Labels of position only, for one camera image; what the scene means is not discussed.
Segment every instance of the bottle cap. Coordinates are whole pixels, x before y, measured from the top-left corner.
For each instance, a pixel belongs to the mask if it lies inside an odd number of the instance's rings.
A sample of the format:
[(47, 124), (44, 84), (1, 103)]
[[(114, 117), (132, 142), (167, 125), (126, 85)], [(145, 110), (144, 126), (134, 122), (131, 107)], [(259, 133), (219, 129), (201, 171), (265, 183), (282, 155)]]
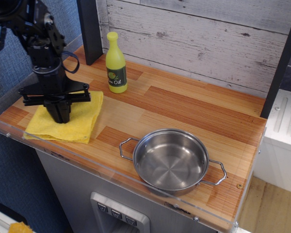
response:
[(110, 41), (115, 41), (118, 39), (118, 34), (116, 32), (109, 32), (107, 34), (107, 39)]

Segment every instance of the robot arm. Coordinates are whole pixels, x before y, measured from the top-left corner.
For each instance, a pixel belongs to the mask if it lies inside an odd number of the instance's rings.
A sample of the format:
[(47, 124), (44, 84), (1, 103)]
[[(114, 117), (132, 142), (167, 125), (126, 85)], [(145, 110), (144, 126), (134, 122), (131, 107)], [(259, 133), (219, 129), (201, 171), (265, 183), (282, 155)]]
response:
[(19, 90), (25, 105), (43, 104), (58, 123), (69, 121), (73, 102), (90, 101), (89, 85), (70, 80), (61, 56), (66, 46), (54, 18), (41, 0), (0, 0), (0, 50), (6, 29), (19, 38), (30, 56), (38, 83)]

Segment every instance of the blue wall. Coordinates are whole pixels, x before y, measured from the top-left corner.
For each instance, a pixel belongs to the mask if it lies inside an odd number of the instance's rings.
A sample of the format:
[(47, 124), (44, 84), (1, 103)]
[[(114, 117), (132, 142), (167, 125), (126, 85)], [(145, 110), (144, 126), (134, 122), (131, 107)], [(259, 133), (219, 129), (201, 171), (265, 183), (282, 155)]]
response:
[[(75, 0), (43, 0), (66, 43), (81, 34)], [(0, 52), (0, 97), (31, 73), (31, 62), (11, 30)], [(0, 134), (0, 203), (24, 216), (38, 233), (69, 226), (34, 149)]]

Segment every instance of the yellow object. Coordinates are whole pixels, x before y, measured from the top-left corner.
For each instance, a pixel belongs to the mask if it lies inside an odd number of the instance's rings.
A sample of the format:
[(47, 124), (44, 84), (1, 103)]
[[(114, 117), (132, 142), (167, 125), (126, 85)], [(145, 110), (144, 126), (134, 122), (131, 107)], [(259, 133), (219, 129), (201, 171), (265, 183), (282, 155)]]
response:
[[(39, 106), (25, 131), (45, 140), (88, 143), (103, 101), (102, 91), (90, 94), (90, 102), (71, 105), (70, 121), (66, 124), (56, 123), (46, 108)], [(37, 139), (26, 133), (24, 137)]]
[(8, 233), (33, 233), (29, 226), (23, 222), (12, 223)]
[(107, 34), (110, 48), (106, 55), (106, 67), (109, 81), (109, 89), (114, 93), (122, 93), (127, 89), (125, 57), (117, 45), (116, 32)]

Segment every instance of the wooden floor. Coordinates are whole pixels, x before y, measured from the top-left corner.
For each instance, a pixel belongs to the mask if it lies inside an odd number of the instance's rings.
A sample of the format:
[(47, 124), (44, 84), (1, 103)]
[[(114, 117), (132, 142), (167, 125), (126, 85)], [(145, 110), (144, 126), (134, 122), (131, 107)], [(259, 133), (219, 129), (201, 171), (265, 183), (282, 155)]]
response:
[(253, 177), (239, 225), (251, 233), (291, 233), (291, 192)]

